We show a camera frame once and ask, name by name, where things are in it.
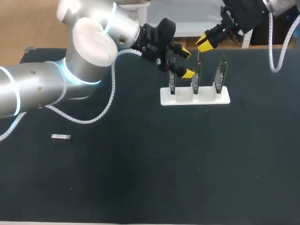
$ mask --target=black mat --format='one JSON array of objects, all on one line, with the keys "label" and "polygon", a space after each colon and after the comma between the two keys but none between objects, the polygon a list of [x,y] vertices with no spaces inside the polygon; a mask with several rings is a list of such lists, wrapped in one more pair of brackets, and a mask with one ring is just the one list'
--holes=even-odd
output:
[{"label": "black mat", "polygon": [[[203,56],[203,85],[221,53]],[[64,54],[30,50],[22,61]],[[299,224],[300,52],[288,51],[278,74],[267,51],[225,55],[230,105],[161,106],[166,75],[123,55],[115,100],[99,122],[74,124],[45,108],[26,114],[0,143],[0,220]],[[110,85],[108,75],[91,98],[57,107],[94,118]],[[0,133],[12,121],[0,120]],[[51,134],[73,141],[52,142]]]}]

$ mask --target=glowing blue ring light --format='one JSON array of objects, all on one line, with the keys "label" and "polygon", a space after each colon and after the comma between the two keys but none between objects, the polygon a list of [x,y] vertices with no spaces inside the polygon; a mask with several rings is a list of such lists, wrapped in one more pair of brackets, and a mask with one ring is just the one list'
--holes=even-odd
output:
[{"label": "glowing blue ring light", "polygon": [[107,22],[107,25],[106,25],[106,27],[104,29],[104,33],[106,33],[106,34],[109,32],[109,29],[112,26],[113,19],[114,19],[114,16],[116,14],[116,10],[117,10],[117,4],[114,2],[113,3],[113,7],[112,7],[112,13],[111,13],[111,15],[109,17],[109,20]]},{"label": "glowing blue ring light", "polygon": [[82,84],[86,84],[86,85],[95,85],[95,84],[99,84],[101,82],[101,80],[98,82],[86,82],[86,81],[80,80],[78,77],[74,76],[71,73],[71,71],[67,68],[66,58],[63,59],[63,71],[64,71],[64,74],[66,75],[66,77],[73,82],[82,83]]},{"label": "glowing blue ring light", "polygon": [[0,67],[0,69],[3,70],[4,73],[6,73],[6,75],[8,76],[8,78],[11,82],[11,85],[13,86],[13,90],[15,92],[15,97],[17,99],[17,106],[16,106],[15,113],[14,113],[14,116],[16,116],[17,114],[19,114],[20,108],[21,108],[21,98],[20,98],[20,92],[19,92],[18,85],[15,82],[13,76],[10,74],[10,72],[7,69],[5,69],[4,67]]}]

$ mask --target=white holder rack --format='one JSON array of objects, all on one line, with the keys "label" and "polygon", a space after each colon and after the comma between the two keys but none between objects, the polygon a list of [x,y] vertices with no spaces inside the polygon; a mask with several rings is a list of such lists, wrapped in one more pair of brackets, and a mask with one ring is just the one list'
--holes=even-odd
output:
[{"label": "white holder rack", "polygon": [[221,94],[217,94],[215,83],[210,87],[199,87],[197,95],[193,87],[176,87],[175,95],[170,88],[160,89],[161,105],[227,105],[230,104],[228,89],[224,86]]}]

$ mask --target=silver robot arm segment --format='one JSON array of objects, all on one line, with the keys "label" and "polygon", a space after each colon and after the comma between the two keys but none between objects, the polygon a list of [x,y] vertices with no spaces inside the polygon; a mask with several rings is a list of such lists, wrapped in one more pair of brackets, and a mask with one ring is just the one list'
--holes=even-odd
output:
[{"label": "silver robot arm segment", "polygon": [[0,67],[0,117],[89,97],[117,54],[115,42],[98,22],[78,19],[62,60]]},{"label": "silver robot arm segment", "polygon": [[129,11],[108,0],[60,0],[57,18],[70,30],[81,18],[99,23],[118,50],[131,48],[140,32],[140,21]]}]

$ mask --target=white cable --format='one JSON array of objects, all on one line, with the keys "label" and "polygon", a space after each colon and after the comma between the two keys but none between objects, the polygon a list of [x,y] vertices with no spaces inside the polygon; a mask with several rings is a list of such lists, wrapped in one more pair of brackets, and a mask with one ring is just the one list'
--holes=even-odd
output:
[{"label": "white cable", "polygon": [[[133,50],[133,49],[126,49],[123,51],[118,52],[118,56],[125,54],[125,53],[132,53],[138,56],[141,56],[142,53],[140,51],[137,50]],[[59,109],[51,106],[51,105],[47,105],[46,107],[48,109],[53,110],[54,112],[56,112],[57,114],[61,115],[62,117],[66,118],[67,120],[70,120],[74,123],[79,123],[79,124],[91,124],[94,123],[96,121],[98,121],[99,119],[101,119],[108,111],[108,109],[110,108],[110,106],[112,105],[113,102],[113,98],[114,98],[114,94],[115,94],[115,89],[116,89],[116,81],[115,81],[115,62],[112,65],[112,93],[111,96],[109,98],[109,101],[107,103],[107,106],[105,107],[105,109],[101,112],[100,115],[98,115],[96,118],[92,119],[92,120],[88,120],[88,121],[83,121],[83,120],[77,120],[74,119],[73,117],[65,114],[64,112],[60,111]],[[5,138],[7,138],[15,129],[15,127],[18,125],[18,123],[21,121],[22,117],[26,114],[26,112],[23,112],[21,114],[19,114],[17,116],[17,118],[15,119],[15,121],[12,123],[12,125],[10,126],[10,128],[0,136],[0,142],[3,141]]]},{"label": "white cable", "polygon": [[15,119],[15,121],[12,123],[12,125],[10,125],[9,129],[0,136],[0,142],[3,141],[5,138],[7,138],[11,132],[13,132],[13,130],[15,129],[15,127],[18,125],[18,123],[21,121],[22,117],[25,115],[26,113],[23,112],[21,114],[19,114],[17,116],[17,118]]},{"label": "white cable", "polygon": [[289,32],[286,35],[285,42],[284,42],[282,50],[281,50],[278,66],[277,66],[277,68],[274,68],[273,49],[272,49],[273,48],[273,46],[272,46],[273,45],[273,15],[272,15],[272,13],[269,14],[269,60],[270,60],[270,68],[271,68],[272,72],[277,73],[281,69],[283,60],[285,58],[285,52],[286,52],[287,47],[290,43],[290,40],[293,36],[293,33],[299,23],[300,23],[300,15],[294,21]]}]

